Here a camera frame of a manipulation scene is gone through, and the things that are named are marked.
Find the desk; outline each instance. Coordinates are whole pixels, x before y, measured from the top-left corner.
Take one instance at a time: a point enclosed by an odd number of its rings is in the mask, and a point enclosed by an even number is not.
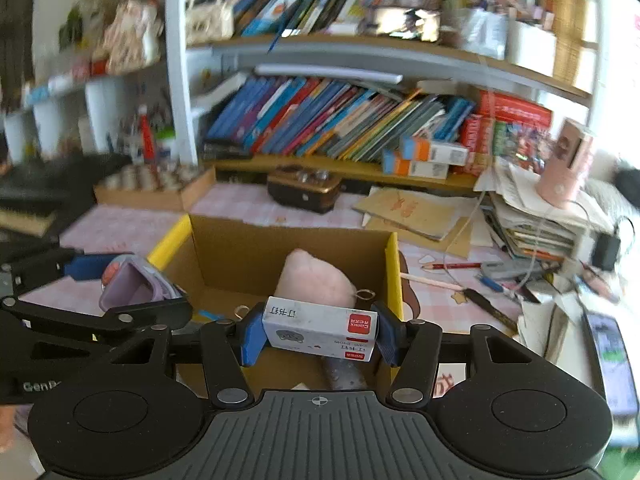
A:
[[[334,227],[362,229],[362,214],[351,207],[362,197],[343,193],[335,209],[325,215],[288,208],[276,204],[267,194],[265,186],[254,184],[217,184],[191,210],[203,216],[244,219],[258,225],[291,227]],[[132,251],[148,254],[171,228],[180,214],[147,210],[124,209],[98,205],[72,225],[61,237],[61,245],[87,252]],[[420,259],[428,254],[438,261],[442,254],[410,244],[401,243],[409,272],[418,276],[447,280],[443,271],[426,273]],[[505,259],[497,248],[472,247],[471,261],[497,261]],[[460,262],[449,257],[447,262]],[[492,293],[474,278],[477,270],[454,270],[452,273],[463,285],[477,288],[492,300],[495,307],[512,319],[521,313],[520,307],[502,295]],[[434,286],[412,282],[412,288],[421,306],[420,317],[439,324],[446,332],[468,332],[476,323],[487,323],[504,330],[504,326],[472,303],[457,304],[451,292]],[[99,282],[76,283],[70,278],[34,290],[23,297],[33,303],[64,310],[99,316],[97,306],[101,288]]]

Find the pencil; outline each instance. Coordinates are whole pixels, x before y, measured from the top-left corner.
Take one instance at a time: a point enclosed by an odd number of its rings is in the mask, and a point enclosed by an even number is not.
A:
[[[447,269],[479,269],[482,264],[447,264]],[[424,270],[442,270],[444,264],[425,264],[422,266]]]

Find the bottle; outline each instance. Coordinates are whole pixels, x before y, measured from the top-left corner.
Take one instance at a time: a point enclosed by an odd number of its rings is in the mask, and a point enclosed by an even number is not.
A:
[[[146,116],[146,105],[140,106],[138,115],[140,117],[140,133],[142,134],[142,153],[147,164],[153,163],[156,161],[156,142],[149,126],[149,119]]]

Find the cardboard sheet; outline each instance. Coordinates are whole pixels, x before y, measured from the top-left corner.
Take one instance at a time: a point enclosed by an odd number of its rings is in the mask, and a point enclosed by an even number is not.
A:
[[[460,218],[455,206],[430,202],[399,189],[380,190],[353,208],[437,241],[445,238]]]
[[[372,217],[367,223],[365,229],[372,231],[387,231],[398,233],[398,240],[407,244],[416,245],[418,247],[424,247],[426,249],[433,249],[435,251],[445,252],[445,249],[449,246],[453,238],[460,232],[463,225],[466,222],[466,218],[458,219],[453,229],[445,236],[442,241],[437,242],[435,240],[429,240],[427,237],[417,235],[406,229],[402,229],[400,226],[384,220],[382,218]],[[460,258],[468,258],[469,250],[471,248],[471,233],[473,231],[473,224],[469,224],[464,232],[458,237],[456,242],[449,248],[448,254],[459,256]]]

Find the stack of papers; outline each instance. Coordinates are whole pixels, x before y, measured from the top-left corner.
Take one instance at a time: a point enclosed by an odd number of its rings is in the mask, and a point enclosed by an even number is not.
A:
[[[584,234],[590,223],[596,231],[612,231],[609,218],[592,197],[580,192],[577,198],[588,218],[575,204],[558,209],[537,194],[535,185],[539,179],[539,175],[501,158],[496,158],[494,167],[478,179],[476,190],[490,191],[494,204],[494,211],[487,213],[488,220],[511,256],[530,257],[533,254],[542,218],[547,218],[538,241],[538,257],[542,260],[559,261],[571,256],[577,238]]]

